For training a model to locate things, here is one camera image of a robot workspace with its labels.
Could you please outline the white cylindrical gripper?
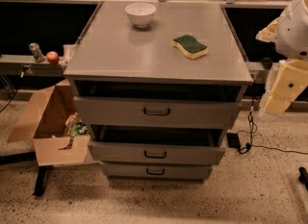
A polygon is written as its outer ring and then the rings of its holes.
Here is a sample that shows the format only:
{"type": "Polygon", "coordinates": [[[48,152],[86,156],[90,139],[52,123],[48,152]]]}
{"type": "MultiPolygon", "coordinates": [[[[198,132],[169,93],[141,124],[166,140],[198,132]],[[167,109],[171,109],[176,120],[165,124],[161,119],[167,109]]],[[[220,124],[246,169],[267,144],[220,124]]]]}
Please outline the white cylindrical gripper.
{"type": "Polygon", "coordinates": [[[308,87],[308,62],[286,61],[278,68],[278,74],[271,89],[272,95],[262,97],[262,112],[274,116],[288,109],[298,95],[308,87]]]}

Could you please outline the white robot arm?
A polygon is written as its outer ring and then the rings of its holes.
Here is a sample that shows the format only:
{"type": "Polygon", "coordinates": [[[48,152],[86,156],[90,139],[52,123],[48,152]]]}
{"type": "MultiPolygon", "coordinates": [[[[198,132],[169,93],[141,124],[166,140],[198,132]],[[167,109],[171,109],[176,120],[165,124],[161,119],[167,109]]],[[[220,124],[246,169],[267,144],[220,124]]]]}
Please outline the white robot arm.
{"type": "Polygon", "coordinates": [[[276,52],[287,58],[270,69],[260,101],[259,116],[272,120],[308,87],[308,0],[292,0],[256,38],[274,42],[276,52]]]}

